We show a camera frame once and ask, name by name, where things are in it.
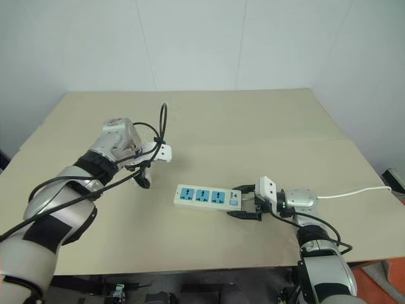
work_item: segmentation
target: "power strip switch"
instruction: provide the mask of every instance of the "power strip switch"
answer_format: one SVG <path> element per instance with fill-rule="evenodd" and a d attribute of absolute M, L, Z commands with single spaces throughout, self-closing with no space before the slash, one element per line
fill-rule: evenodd
<path fill-rule="evenodd" d="M 241 196 L 239 190 L 179 184 L 173 202 L 184 208 L 234 211 L 242 209 Z"/>

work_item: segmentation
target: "white cable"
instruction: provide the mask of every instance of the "white cable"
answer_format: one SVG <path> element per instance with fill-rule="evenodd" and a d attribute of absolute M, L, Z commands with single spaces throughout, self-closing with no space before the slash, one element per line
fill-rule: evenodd
<path fill-rule="evenodd" d="M 335 195 L 327 195 L 327 196 L 318 196 L 319 199 L 322 198 L 342 198 L 344 196 L 348 195 L 353 195 L 353 194 L 358 194 L 363 191 L 368 191 L 368 190 L 377 190 L 377 189 L 388 189 L 391 192 L 391 187 L 389 186 L 379 186 L 379 187 L 368 187 L 368 188 L 362 188 L 360 190 L 356 190 L 353 192 L 348 192 L 348 193 L 342 193 L 342 194 L 335 194 Z"/>

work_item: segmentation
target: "power strip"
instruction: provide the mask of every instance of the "power strip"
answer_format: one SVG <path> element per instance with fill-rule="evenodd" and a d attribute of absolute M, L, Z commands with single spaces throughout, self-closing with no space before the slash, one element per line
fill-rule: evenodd
<path fill-rule="evenodd" d="M 199 210 L 233 211 L 242 208 L 242 193 L 239 190 L 203 186 L 177 186 L 175 206 Z"/>

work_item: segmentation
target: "wooden table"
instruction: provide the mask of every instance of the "wooden table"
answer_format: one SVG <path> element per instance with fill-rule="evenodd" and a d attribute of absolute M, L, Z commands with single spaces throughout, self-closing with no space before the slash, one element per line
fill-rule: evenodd
<path fill-rule="evenodd" d="M 73 164 L 114 117 L 158 125 L 168 104 L 171 163 L 153 165 L 151 189 L 129 182 L 96 201 L 81 239 L 62 247 L 56 274 L 294 265 L 294 230 L 226 213 L 178 209 L 177 184 L 235 187 L 263 175 L 279 189 L 335 194 L 383 183 L 309 89 L 217 92 L 74 92 L 63 98 L 0 175 L 0 229 L 22 219 L 29 192 Z M 143 140 L 151 133 L 139 126 Z M 127 175 L 122 170 L 114 180 Z M 405 255 L 405 208 L 387 190 L 320 201 L 320 215 L 354 246 L 347 261 Z"/>

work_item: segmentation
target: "blue outlet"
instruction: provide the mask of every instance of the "blue outlet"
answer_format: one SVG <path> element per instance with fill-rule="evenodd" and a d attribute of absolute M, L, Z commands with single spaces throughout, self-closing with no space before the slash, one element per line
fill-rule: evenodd
<path fill-rule="evenodd" d="M 211 201 L 213 203 L 223 204 L 223 202 L 225 201 L 225 192 L 213 191 Z"/>
<path fill-rule="evenodd" d="M 196 200 L 198 201 L 208 201 L 209 191 L 208 190 L 197 190 Z"/>
<path fill-rule="evenodd" d="M 182 200 L 192 200 L 193 195 L 194 195 L 194 189 L 183 188 L 182 192 L 180 193 L 180 198 Z"/>

